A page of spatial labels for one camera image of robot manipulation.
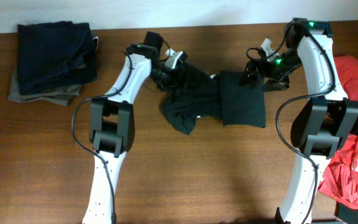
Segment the dark green t-shirt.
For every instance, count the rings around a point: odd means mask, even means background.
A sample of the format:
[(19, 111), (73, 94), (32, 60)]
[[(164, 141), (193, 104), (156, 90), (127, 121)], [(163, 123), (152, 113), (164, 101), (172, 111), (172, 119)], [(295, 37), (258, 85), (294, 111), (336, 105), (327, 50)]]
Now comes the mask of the dark green t-shirt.
[(242, 83), (242, 72), (222, 70), (211, 77), (189, 63), (158, 71), (153, 80), (168, 95), (160, 104), (165, 119), (177, 131), (189, 135), (197, 119), (213, 117), (224, 126), (266, 127), (264, 80)]

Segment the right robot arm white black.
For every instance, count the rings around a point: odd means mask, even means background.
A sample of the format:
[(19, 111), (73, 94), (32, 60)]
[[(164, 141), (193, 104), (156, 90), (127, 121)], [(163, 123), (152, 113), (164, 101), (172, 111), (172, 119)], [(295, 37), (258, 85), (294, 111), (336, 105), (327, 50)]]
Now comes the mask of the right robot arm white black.
[(298, 100), (306, 105), (295, 118), (287, 141), (295, 153), (295, 163), (287, 194), (276, 210), (274, 223), (311, 223), (312, 207), (323, 173), (335, 153), (343, 148), (358, 126), (358, 102), (350, 100), (339, 80), (333, 56), (333, 32), (328, 22), (294, 17), (284, 28), (280, 54), (265, 39), (257, 48), (258, 58), (246, 64), (240, 85), (267, 81), (265, 91), (286, 90), (289, 75), (303, 68), (307, 95), (284, 102), (276, 112), (280, 119), (284, 107)]

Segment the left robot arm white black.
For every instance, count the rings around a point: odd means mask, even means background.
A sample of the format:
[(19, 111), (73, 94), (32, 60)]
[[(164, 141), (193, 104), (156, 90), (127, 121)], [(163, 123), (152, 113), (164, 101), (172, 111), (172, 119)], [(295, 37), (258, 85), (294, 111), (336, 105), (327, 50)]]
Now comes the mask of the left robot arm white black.
[(159, 85), (169, 83), (170, 72), (185, 58), (183, 51), (168, 49), (160, 58), (164, 38), (148, 31), (142, 43), (133, 43), (124, 51), (125, 61), (114, 85), (90, 102), (89, 150), (94, 157), (94, 175), (84, 224), (117, 222), (115, 194), (121, 166), (135, 137), (134, 102), (150, 77)]

